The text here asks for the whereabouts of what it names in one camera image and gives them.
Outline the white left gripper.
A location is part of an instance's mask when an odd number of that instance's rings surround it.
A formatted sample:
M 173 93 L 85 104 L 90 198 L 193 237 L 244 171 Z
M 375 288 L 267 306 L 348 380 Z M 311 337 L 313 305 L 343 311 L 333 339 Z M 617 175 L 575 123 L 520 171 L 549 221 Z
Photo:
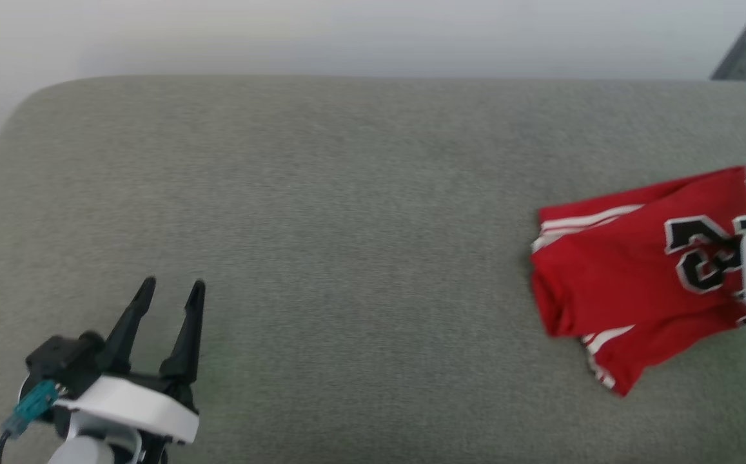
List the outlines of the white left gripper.
M 157 279 L 146 277 L 124 309 L 98 355 L 98 366 L 102 371 L 115 374 L 131 372 L 129 356 L 138 326 L 143 315 L 148 313 L 156 287 Z M 172 352 L 161 362 L 161 377 L 187 385 L 197 381 L 205 294 L 206 284 L 198 279 L 185 302 L 184 321 Z M 114 425 L 172 438 L 176 443 L 193 443 L 199 429 L 199 415 L 178 400 L 120 377 L 102 375 L 78 398 L 59 398 L 55 405 L 108 420 Z

